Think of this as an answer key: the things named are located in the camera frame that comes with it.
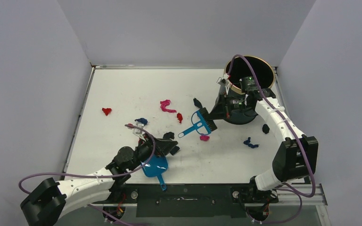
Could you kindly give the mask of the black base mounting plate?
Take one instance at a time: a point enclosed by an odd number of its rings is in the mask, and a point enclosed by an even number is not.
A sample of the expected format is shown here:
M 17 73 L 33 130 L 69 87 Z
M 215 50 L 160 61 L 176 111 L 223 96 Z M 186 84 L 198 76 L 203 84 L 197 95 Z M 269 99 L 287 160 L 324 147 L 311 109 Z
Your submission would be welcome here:
M 126 184 L 111 189 L 105 206 L 136 207 L 136 216 L 244 218 L 247 210 L 258 212 L 278 203 L 275 191 L 255 191 L 250 184 Z

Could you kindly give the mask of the red paper scrap far left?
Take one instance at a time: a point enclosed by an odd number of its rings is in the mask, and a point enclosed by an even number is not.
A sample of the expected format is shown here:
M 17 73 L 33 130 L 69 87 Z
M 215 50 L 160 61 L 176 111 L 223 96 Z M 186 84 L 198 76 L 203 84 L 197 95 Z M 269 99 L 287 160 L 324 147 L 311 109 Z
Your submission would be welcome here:
M 102 108 L 101 110 L 102 110 L 102 112 L 104 113 L 105 116 L 108 116 L 112 112 L 111 108 Z

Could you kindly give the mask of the pink curled paper scrap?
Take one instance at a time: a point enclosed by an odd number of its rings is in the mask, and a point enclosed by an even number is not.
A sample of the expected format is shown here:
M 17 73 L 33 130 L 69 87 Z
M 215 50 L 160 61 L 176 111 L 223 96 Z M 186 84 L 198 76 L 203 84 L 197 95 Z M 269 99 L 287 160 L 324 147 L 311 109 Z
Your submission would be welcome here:
M 161 108 L 161 110 L 162 110 L 163 112 L 167 112 L 167 113 L 177 113 L 176 110 L 167 108 L 170 104 L 171 104 L 171 101 L 170 101 L 169 99 L 160 101 L 160 108 Z

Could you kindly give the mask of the black paper scrap near bin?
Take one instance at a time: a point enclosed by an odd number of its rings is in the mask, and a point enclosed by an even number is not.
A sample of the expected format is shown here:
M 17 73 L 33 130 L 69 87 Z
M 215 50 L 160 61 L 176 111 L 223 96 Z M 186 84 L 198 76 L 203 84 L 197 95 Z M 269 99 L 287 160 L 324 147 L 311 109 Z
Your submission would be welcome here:
M 198 99 L 193 98 L 193 103 L 194 103 L 194 106 L 197 107 L 198 109 L 202 109 L 202 108 L 203 108 L 201 102 L 200 102 Z

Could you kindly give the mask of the small red paper scrap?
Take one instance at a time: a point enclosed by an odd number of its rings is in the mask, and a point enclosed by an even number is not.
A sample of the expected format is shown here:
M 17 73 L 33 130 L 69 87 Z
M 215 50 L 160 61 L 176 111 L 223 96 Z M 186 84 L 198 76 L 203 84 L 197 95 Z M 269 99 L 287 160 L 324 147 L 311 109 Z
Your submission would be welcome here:
M 182 116 L 182 114 L 181 114 L 181 113 L 177 113 L 176 117 L 177 117 L 177 120 L 178 120 L 179 124 L 181 124 L 182 121 L 183 121 L 183 116 Z

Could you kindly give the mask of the aluminium rail frame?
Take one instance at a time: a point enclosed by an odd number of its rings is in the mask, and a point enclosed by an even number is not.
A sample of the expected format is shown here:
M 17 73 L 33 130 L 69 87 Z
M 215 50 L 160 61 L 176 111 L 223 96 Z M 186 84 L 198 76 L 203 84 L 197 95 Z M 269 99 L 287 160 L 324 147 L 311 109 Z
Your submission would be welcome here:
M 296 194 L 291 188 L 287 186 L 283 186 L 278 188 L 277 190 L 279 205 L 299 205 L 300 199 L 302 200 L 302 204 L 304 206 L 327 206 L 328 202 L 325 197 L 325 193 L 323 191 L 321 184 L 316 184 L 315 194 L 314 196 L 308 198 L 301 194 Z

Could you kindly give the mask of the small black paper ball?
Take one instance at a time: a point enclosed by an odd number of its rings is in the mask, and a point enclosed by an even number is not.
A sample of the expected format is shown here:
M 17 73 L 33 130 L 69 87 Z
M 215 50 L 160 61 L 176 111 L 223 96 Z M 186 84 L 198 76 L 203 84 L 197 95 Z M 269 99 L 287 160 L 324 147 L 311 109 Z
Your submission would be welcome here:
M 269 126 L 268 126 L 267 124 L 264 124 L 264 125 L 262 126 L 262 132 L 263 132 L 264 134 L 268 134 L 268 133 L 270 132 L 270 128 L 269 128 Z

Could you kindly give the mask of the blue hand brush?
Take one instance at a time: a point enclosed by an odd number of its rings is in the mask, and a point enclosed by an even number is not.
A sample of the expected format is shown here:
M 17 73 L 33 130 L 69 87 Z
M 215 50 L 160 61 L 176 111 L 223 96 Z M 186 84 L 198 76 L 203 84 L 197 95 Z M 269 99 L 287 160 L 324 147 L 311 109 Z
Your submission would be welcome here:
M 208 136 L 218 129 L 214 121 L 209 119 L 209 112 L 205 107 L 193 113 L 191 123 L 192 125 L 189 128 L 177 135 L 178 138 L 183 138 L 193 131 L 199 135 Z

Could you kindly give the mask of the dark blue paper scrap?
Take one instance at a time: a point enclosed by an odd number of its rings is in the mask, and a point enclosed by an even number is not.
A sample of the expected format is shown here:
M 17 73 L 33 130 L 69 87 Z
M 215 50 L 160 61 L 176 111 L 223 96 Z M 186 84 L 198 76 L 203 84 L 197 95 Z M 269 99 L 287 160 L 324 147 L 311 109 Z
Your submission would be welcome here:
M 145 119 L 145 118 L 138 118 L 138 119 L 135 119 L 134 120 L 135 122 L 138 122 L 140 124 L 143 124 L 143 125 L 147 125 L 148 124 L 148 120 Z
M 252 144 L 252 143 L 251 143 L 251 137 L 248 137 L 247 140 L 245 140 L 245 141 L 243 142 L 243 144 L 246 145 L 246 146 L 248 146 L 248 147 L 250 147 L 250 148 L 252 148 L 252 149 L 259 147 L 258 144 Z

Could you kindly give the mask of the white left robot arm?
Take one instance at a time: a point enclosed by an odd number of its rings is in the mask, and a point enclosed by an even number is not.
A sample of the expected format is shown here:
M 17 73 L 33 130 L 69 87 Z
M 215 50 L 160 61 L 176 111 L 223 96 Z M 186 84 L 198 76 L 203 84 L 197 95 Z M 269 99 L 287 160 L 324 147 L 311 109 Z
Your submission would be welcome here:
M 135 148 L 124 146 L 105 167 L 68 180 L 43 180 L 21 202 L 20 208 L 30 226 L 53 226 L 64 215 L 94 202 L 121 199 L 121 186 L 131 172 L 150 164 L 155 157 L 177 153 L 178 142 L 153 138 L 139 141 Z

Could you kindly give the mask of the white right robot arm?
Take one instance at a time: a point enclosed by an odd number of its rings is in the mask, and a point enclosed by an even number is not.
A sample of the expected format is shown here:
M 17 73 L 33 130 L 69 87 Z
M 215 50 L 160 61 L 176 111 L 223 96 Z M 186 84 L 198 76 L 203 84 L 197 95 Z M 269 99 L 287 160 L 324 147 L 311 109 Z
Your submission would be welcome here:
M 259 202 L 266 196 L 266 191 L 306 176 L 310 177 L 312 186 L 315 187 L 313 175 L 318 141 L 297 128 L 286 115 L 274 92 L 269 88 L 261 88 L 252 76 L 240 80 L 241 94 L 235 96 L 230 94 L 233 85 L 228 75 L 218 78 L 217 83 L 221 90 L 209 114 L 211 120 L 244 125 L 259 116 L 280 144 L 271 167 L 251 179 L 252 186 L 247 192 L 249 199 Z

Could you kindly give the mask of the blue plastic dustpan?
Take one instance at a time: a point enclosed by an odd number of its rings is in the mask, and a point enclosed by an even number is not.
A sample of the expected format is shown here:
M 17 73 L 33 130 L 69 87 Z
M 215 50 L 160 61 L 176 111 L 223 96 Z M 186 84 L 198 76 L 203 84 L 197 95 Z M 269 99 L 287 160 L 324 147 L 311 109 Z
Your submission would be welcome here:
M 168 170 L 168 161 L 163 156 L 153 156 L 142 168 L 148 178 L 157 178 L 162 191 L 167 190 L 162 174 Z

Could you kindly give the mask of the large black paper scrap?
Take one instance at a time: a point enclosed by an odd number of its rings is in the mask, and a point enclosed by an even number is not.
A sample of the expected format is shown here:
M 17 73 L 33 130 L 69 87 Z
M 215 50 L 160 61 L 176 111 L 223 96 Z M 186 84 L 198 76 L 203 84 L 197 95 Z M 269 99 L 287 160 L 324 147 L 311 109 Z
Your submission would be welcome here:
M 174 133 L 173 132 L 167 132 L 163 135 L 163 139 L 171 139 L 171 140 L 174 140 L 175 139 L 175 136 L 174 136 Z

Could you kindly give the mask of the dark green waste bin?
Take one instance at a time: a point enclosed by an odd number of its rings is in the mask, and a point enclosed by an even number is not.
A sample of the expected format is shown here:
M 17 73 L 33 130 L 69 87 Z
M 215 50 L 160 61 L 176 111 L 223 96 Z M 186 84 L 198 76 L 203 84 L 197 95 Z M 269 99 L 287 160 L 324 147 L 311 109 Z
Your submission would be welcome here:
M 244 97 L 250 107 L 247 112 L 236 113 L 231 119 L 224 120 L 228 123 L 244 125 L 258 116 L 255 106 L 258 100 L 262 100 L 260 89 L 266 97 L 275 97 L 271 91 L 275 82 L 275 72 L 267 62 L 258 57 L 236 55 L 224 68 L 224 74 L 229 76 L 230 84 L 227 87 L 221 86 L 219 93 Z

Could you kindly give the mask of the small pink paper scrap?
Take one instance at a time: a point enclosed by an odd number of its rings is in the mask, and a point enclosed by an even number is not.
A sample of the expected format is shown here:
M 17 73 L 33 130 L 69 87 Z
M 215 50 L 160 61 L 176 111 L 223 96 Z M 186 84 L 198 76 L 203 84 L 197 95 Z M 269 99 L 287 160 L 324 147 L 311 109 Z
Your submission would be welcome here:
M 208 140 L 210 139 L 210 137 L 209 137 L 208 135 L 201 135 L 201 136 L 199 137 L 199 139 L 200 139 L 201 141 L 208 141 Z

